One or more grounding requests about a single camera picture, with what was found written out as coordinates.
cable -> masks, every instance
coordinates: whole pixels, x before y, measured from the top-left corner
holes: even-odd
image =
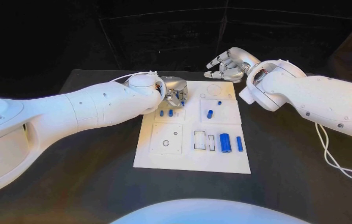
[[[348,169],[348,168],[342,168],[342,167],[339,166],[339,163],[337,162],[335,158],[332,157],[332,154],[331,154],[331,152],[329,152],[329,150],[328,150],[328,147],[329,147],[329,136],[328,136],[328,133],[326,133],[326,130],[325,130],[324,126],[322,126],[322,125],[319,125],[319,126],[321,126],[321,128],[322,128],[322,130],[324,130],[324,132],[325,132],[325,137],[326,137],[326,144],[325,144],[325,141],[324,141],[324,138],[322,138],[322,135],[321,135],[321,132],[319,132],[319,128],[318,128],[318,123],[316,123],[318,136],[319,136],[319,138],[321,138],[321,142],[322,142],[322,145],[324,145],[324,148],[325,148],[325,160],[326,160],[328,164],[329,164],[332,167],[338,168],[338,169],[341,170],[341,172],[342,172],[349,178],[352,178],[352,176],[347,173],[347,171],[352,172],[352,170]],[[329,162],[328,157],[326,157],[326,154],[331,156],[335,165]]]
[[[137,72],[137,73],[133,73],[133,74],[130,74],[130,75],[124,75],[124,76],[122,76],[122,77],[119,77],[119,78],[116,78],[116,79],[113,79],[110,82],[113,82],[113,81],[116,81],[116,80],[119,80],[119,79],[122,79],[122,78],[126,78],[126,77],[132,77],[133,75],[139,75],[139,74],[152,74],[152,75],[155,75],[156,74],[156,72],[152,72],[152,71],[143,71],[143,72]]]

robotic hand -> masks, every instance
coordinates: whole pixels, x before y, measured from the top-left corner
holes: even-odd
[[[153,112],[163,100],[185,105],[184,79],[159,77],[156,72],[135,74],[124,84],[117,79],[47,98],[0,99],[0,188],[61,138]]]
[[[241,81],[247,74],[247,87],[240,97],[249,104],[276,111],[290,103],[308,120],[352,135],[352,83],[324,76],[306,76],[285,60],[260,60],[241,48],[233,47],[207,65],[220,64],[218,72],[205,77]]]

table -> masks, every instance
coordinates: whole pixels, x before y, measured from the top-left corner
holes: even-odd
[[[74,70],[61,93],[135,71]],[[159,72],[210,80],[202,72]],[[234,84],[237,95],[246,83]],[[109,223],[163,201],[210,198],[274,209],[312,223],[352,222],[352,180],[328,165],[315,124],[237,96],[251,175],[133,168],[143,116],[61,139],[0,189],[0,223]],[[328,129],[331,153],[352,168],[352,138]]]

white foam board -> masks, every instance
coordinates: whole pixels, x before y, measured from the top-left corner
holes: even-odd
[[[225,81],[188,81],[188,90],[185,107],[173,108],[178,117],[168,116],[172,106],[166,102],[143,116],[135,167],[250,174],[234,84]],[[211,119],[207,118],[210,109],[214,111]],[[195,149],[195,131],[205,131],[205,150]],[[230,134],[231,153],[221,151],[223,133]],[[210,135],[214,135],[215,151],[210,148]],[[238,136],[243,152],[237,146]]]

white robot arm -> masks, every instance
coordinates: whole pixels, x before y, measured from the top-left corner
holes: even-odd
[[[47,98],[0,99],[0,188],[61,138],[150,113],[163,99],[173,106],[186,102],[188,84],[178,77],[142,72],[126,84],[113,81]]]
[[[308,120],[352,135],[352,83],[324,76],[306,76],[285,60],[260,60],[241,48],[233,47],[207,65],[220,64],[220,71],[205,77],[240,82],[247,74],[247,87],[240,97],[249,104],[276,111],[290,103]]]

